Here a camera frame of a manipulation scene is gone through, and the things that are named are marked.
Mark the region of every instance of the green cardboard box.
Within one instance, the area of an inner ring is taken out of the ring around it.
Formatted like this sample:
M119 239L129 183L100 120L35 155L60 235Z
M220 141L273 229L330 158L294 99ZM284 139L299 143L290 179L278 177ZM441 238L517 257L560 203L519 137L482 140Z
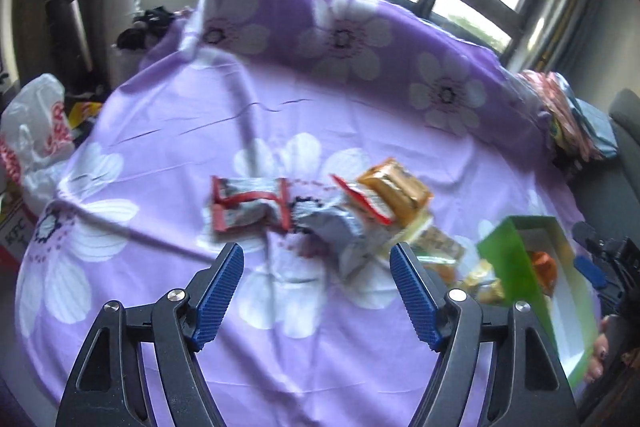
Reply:
M527 251L546 251L558 263L552 305L546 304ZM555 217L510 216L478 244L480 257L494 265L509 303L531 304L558 351L574 389L586 372L598 330L587 281L574 268L574 250Z

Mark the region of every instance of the screw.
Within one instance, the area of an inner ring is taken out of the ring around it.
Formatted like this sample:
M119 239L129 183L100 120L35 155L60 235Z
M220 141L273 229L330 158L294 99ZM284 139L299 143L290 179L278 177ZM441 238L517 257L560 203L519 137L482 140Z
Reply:
M529 313L531 311L531 306L529 306L528 302L518 301L516 302L516 309L522 313Z
M108 312L116 312L120 309L120 304L118 301L109 301L103 306L103 309Z
M166 298L168 298L171 302L178 302L184 299L185 297L184 290L171 290L167 293Z
M449 298L452 301L462 302L463 300L466 299L466 293L463 290L454 288L449 292Z

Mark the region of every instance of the silver bolt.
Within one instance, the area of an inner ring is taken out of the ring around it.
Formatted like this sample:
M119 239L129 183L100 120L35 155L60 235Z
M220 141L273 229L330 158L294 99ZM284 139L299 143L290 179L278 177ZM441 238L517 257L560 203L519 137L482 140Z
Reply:
M117 301L109 301L103 306L103 308L108 312L116 312L120 309L120 304L118 304Z
M531 311L531 306L528 302L518 301L516 302L516 309L522 313L529 313Z
M452 301L462 302L466 299L466 292L458 288L454 288L449 292L449 298Z
M184 290L171 290L167 293L166 298L168 298L171 302L178 302L184 299L185 297Z

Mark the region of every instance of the purple fabric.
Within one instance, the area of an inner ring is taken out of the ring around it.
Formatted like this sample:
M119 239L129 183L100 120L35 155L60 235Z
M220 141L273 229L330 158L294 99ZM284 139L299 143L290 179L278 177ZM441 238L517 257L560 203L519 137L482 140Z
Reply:
M104 302L154 302L210 264L228 239L210 233L212 174L286 175L292 197L329 198L332 171L394 156L434 192L435 223L469 261L505 216L581 219L547 129L492 52L390 4L201 0L110 97L40 218L16 301L37 377L59 401ZM296 235L238 240L244 275L198 355L226 423L407 425L436 355L388 265L342 281ZM171 425L150 346L144 356L159 425ZM488 357L464 426L476 425Z

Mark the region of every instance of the red and silver snack wrapper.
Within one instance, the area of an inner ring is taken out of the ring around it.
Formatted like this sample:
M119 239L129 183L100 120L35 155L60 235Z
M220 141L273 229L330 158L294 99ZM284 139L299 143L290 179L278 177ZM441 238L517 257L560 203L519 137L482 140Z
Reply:
M264 220L289 230L291 219L284 178L212 178L213 229L226 232Z
M298 200L291 217L297 230L320 237L337 257L338 274L346 279L392 234L345 196L327 204Z
M396 220L391 208L374 190L357 181L343 180L335 174L331 174L331 177L351 201L372 216L380 225L388 227Z

